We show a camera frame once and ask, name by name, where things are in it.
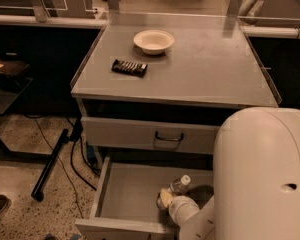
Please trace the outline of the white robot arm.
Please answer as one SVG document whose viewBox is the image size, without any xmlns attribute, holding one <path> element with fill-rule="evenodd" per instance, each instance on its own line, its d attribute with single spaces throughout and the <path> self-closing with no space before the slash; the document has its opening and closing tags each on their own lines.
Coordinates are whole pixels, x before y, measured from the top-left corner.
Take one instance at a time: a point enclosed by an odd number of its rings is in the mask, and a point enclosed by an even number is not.
<svg viewBox="0 0 300 240">
<path fill-rule="evenodd" d="M 300 110 L 254 107 L 230 116 L 213 150 L 214 195 L 202 207 L 183 176 L 157 206 L 178 240 L 300 240 Z"/>
</svg>

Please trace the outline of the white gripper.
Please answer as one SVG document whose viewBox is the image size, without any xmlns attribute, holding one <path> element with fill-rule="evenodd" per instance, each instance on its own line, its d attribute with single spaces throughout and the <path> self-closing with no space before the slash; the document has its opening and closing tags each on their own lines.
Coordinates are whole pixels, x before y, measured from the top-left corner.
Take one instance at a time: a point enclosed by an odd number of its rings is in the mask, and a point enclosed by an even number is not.
<svg viewBox="0 0 300 240">
<path fill-rule="evenodd" d="M 168 212 L 175 224 L 182 226 L 189 218 L 200 211 L 198 204 L 187 196 L 176 196 L 166 188 L 162 188 L 159 195 L 162 207 L 168 207 Z"/>
</svg>

